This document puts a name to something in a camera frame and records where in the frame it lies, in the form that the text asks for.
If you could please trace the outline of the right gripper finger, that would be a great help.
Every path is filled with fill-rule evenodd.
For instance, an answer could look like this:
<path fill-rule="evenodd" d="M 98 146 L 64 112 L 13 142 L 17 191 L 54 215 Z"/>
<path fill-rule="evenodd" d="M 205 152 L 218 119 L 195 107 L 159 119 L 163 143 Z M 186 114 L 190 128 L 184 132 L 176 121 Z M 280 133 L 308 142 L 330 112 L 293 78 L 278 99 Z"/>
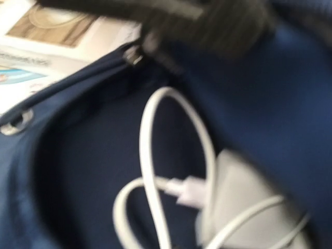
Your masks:
<path fill-rule="evenodd" d="M 132 21 L 142 26 L 139 38 L 124 53 L 132 65 L 154 60 L 180 72 L 168 42 L 236 59 L 275 29 L 264 1 L 40 1 L 44 7 Z"/>

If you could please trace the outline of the navy blue student backpack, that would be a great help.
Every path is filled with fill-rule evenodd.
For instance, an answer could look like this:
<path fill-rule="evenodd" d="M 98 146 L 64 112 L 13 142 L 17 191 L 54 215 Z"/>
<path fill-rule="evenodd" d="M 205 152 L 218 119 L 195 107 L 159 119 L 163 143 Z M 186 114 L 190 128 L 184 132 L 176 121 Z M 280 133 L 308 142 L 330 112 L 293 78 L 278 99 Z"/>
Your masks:
<path fill-rule="evenodd" d="M 245 220 L 209 227 L 223 150 L 331 248 L 331 1 L 264 2 L 275 29 L 242 57 L 170 41 L 179 73 L 132 65 L 138 37 L 7 111 L 1 248 L 222 248 Z"/>

